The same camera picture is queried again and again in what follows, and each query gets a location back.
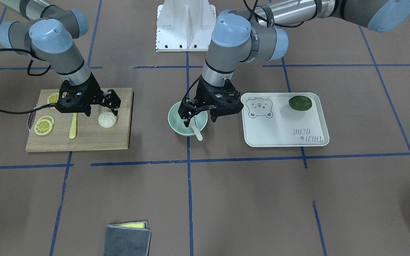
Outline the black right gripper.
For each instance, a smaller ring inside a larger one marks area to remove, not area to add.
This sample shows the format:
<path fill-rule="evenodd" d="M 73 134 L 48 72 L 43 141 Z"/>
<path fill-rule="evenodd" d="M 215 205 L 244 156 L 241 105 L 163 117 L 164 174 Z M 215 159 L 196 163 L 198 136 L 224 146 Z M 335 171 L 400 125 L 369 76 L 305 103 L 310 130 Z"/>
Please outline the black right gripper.
<path fill-rule="evenodd" d="M 89 78 L 80 85 L 73 86 L 70 80 L 64 80 L 59 89 L 59 100 L 55 109 L 61 113 L 82 112 L 90 117 L 92 104 L 107 107 L 117 116 L 121 99 L 114 90 L 104 93 L 91 73 Z"/>

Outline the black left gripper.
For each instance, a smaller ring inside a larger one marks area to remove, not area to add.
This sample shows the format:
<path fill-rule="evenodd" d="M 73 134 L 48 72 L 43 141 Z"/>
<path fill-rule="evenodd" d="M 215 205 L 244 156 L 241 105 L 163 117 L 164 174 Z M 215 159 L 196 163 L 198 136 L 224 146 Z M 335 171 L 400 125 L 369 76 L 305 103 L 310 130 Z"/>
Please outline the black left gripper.
<path fill-rule="evenodd" d="M 203 111 L 209 111 L 210 119 L 215 123 L 219 116 L 241 112 L 244 105 L 240 95 L 229 78 L 224 78 L 223 86 L 213 86 L 203 78 L 197 78 L 182 98 L 178 114 L 185 127 L 189 127 L 192 117 Z"/>

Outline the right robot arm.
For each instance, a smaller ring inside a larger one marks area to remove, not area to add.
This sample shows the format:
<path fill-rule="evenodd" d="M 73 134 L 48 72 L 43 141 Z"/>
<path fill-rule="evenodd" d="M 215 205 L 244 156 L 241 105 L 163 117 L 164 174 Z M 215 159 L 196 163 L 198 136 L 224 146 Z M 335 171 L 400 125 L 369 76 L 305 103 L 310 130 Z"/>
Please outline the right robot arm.
<path fill-rule="evenodd" d="M 0 4 L 27 19 L 2 23 L 1 45 L 48 62 L 63 79 L 55 106 L 59 112 L 90 116 L 91 105 L 99 104 L 117 115 L 121 99 L 112 89 L 101 90 L 73 42 L 89 28 L 80 10 L 64 10 L 47 0 L 0 0 Z"/>

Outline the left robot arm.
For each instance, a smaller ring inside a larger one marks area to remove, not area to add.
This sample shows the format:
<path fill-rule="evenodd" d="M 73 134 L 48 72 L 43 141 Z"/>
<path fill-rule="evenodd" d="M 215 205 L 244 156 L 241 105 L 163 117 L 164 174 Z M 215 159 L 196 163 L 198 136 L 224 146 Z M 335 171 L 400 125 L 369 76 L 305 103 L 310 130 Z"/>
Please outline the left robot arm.
<path fill-rule="evenodd" d="M 212 122 L 241 112 L 243 103 L 231 78 L 238 63 L 277 60 L 288 49 L 285 28 L 315 18 L 335 17 L 371 31 L 387 32 L 410 14 L 410 0 L 280 0 L 246 10 L 224 10 L 216 18 L 194 98 L 181 100 L 178 117 L 185 127 L 208 111 Z"/>

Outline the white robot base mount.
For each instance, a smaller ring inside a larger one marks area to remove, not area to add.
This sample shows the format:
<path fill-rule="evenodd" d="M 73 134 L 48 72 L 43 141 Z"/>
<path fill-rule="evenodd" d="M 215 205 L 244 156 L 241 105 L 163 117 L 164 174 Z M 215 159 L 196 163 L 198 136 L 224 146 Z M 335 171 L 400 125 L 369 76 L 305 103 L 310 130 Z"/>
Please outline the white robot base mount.
<path fill-rule="evenodd" d="M 156 51 L 206 52 L 216 17 L 208 0 L 164 1 L 157 7 Z"/>

